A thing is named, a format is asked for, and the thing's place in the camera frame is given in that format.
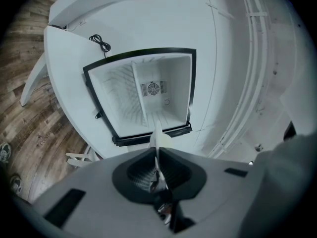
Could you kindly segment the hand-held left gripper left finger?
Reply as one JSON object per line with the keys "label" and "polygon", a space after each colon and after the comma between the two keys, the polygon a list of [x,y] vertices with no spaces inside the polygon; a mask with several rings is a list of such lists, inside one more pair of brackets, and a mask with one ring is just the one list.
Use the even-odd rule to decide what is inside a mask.
{"label": "hand-held left gripper left finger", "polygon": [[70,190],[79,190],[84,195],[61,227],[66,233],[80,238],[171,237],[152,205],[127,200],[112,182],[118,165],[144,152],[128,152],[80,167],[38,197],[33,209],[45,217]]}

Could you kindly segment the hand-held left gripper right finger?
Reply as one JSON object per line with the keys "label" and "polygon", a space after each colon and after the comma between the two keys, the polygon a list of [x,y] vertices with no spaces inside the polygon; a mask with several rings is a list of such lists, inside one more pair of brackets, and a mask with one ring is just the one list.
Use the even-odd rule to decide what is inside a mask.
{"label": "hand-held left gripper right finger", "polygon": [[253,165],[160,148],[160,166],[173,199],[170,228],[160,235],[241,235],[263,178],[263,156]]}

